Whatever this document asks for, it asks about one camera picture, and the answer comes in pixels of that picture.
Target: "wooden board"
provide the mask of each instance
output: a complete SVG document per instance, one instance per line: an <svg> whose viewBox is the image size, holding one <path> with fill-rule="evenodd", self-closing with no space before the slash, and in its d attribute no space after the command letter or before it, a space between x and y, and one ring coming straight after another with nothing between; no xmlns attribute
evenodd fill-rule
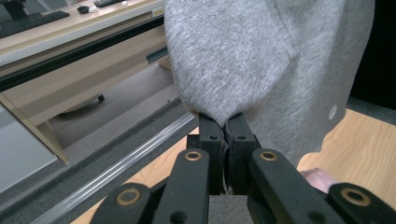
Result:
<svg viewBox="0 0 396 224"><path fill-rule="evenodd" d="M154 186L169 176L177 154L185 146L183 138L126 182ZM395 208L395 149L396 126L348 110L346 117L326 135L321 152L305 155L298 170L319 167L339 181L367 188ZM89 223L99 204L73 223Z"/></svg>

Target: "circular hole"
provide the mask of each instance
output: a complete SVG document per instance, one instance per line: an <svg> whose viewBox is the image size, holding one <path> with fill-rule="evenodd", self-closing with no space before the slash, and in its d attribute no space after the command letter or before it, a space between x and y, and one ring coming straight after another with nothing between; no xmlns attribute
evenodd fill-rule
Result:
<svg viewBox="0 0 396 224"><path fill-rule="evenodd" d="M311 219L312 223L315 224L325 224L326 223L326 217L323 216L323 214L319 212L309 212L308 213L309 219Z"/></svg>
<svg viewBox="0 0 396 224"><path fill-rule="evenodd" d="M272 153L272 152L269 152L269 151L264 151L264 152L262 152L262 153L260 154L260 157L261 157L263 160L266 160L266 161L276 161L276 160L277 160L277 155L274 154L274 153Z"/></svg>
<svg viewBox="0 0 396 224"><path fill-rule="evenodd" d="M170 220L174 224L182 224L187 220L187 214L182 211L174 212L172 213Z"/></svg>
<svg viewBox="0 0 396 224"><path fill-rule="evenodd" d="M198 161L202 158L202 154L196 151L188 152L184 156L188 161Z"/></svg>
<svg viewBox="0 0 396 224"><path fill-rule="evenodd" d="M368 206L371 203L370 198L358 189L344 188L341 190L341 195L348 202L358 206Z"/></svg>
<svg viewBox="0 0 396 224"><path fill-rule="evenodd" d="M138 189L126 189L117 196L117 203L122 206L131 205L140 199L140 191Z"/></svg>

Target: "keyboard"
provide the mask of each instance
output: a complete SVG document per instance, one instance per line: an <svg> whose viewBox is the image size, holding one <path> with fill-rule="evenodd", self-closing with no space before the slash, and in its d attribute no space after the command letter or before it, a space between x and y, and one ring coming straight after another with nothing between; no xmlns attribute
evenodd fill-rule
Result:
<svg viewBox="0 0 396 224"><path fill-rule="evenodd" d="M108 7L110 5L114 5L120 2L123 2L125 0L99 0L93 2L97 7Z"/></svg>
<svg viewBox="0 0 396 224"><path fill-rule="evenodd" d="M0 24L0 38L9 35L15 35L17 33L33 29L37 26L66 18L68 16L70 16L70 14L67 12L54 11L46 15L35 13L15 21L6 21Z"/></svg>

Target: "light wood surface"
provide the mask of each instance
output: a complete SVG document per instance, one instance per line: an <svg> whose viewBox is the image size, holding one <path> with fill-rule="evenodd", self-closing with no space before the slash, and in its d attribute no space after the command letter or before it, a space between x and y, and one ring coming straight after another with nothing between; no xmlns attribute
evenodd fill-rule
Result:
<svg viewBox="0 0 396 224"><path fill-rule="evenodd" d="M183 138L126 182L154 186L170 175ZM396 207L396 126L348 110L346 117L323 140L319 153L309 153L298 170L322 168L341 182L360 185ZM73 223L89 223L100 202Z"/></svg>

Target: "gray cloth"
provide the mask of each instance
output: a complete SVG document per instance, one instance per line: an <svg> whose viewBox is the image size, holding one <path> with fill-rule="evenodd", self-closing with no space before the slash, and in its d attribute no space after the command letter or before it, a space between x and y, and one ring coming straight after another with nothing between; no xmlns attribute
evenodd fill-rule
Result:
<svg viewBox="0 0 396 224"><path fill-rule="evenodd" d="M374 7L374 0L167 0L180 98L220 126L243 112L262 146L296 166L345 115Z"/></svg>

